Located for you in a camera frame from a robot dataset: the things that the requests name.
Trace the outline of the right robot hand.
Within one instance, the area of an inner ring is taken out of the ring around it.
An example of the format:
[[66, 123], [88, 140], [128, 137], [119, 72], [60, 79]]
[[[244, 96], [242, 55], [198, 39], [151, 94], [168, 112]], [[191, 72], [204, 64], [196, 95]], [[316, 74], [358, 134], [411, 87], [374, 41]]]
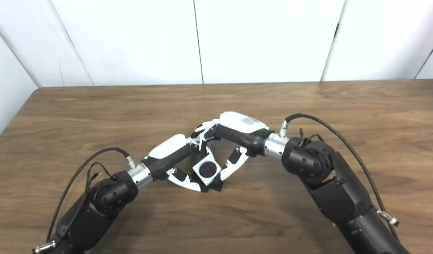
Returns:
[[[226, 111], [218, 119], [203, 122], [190, 137], [195, 139], [200, 148], [206, 145], [209, 154], [193, 167], [193, 175], [197, 175], [207, 187], [216, 189], [243, 166], [247, 159], [267, 156], [274, 136], [276, 133], [265, 123], [235, 111]], [[218, 165], [208, 143], [222, 139], [235, 143], [238, 147], [223, 165]]]

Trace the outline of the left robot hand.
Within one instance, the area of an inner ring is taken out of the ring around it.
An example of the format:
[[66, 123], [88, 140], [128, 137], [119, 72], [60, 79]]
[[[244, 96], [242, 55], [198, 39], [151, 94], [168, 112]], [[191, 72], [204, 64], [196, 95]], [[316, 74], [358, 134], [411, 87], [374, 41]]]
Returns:
[[209, 154], [209, 149], [206, 145], [200, 148], [191, 137], [176, 134], [156, 146], [140, 163], [149, 170], [152, 181], [169, 180], [180, 187], [206, 193], [209, 188], [197, 175], [189, 176], [176, 167], [176, 164], [194, 153], [203, 159]]

